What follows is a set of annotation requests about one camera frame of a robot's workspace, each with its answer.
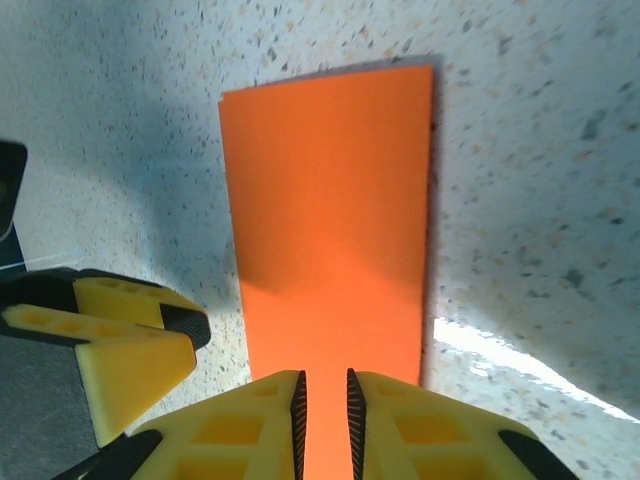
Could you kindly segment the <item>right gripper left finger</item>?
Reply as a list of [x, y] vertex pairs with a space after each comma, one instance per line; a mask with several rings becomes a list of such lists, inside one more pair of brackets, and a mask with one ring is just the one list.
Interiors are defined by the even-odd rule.
[[306, 374], [281, 371], [157, 417], [64, 480], [303, 480]]

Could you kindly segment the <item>orange paper sheet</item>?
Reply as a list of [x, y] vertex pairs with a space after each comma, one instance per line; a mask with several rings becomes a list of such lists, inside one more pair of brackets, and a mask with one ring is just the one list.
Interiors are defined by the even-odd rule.
[[349, 370], [420, 377], [433, 83], [392, 67], [219, 103], [250, 370], [305, 372], [305, 480], [352, 480]]

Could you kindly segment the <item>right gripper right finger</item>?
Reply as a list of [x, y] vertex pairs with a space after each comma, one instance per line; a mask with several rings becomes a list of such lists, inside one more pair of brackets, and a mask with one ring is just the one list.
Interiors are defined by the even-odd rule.
[[346, 392], [353, 480], [575, 480], [507, 417], [374, 372]]

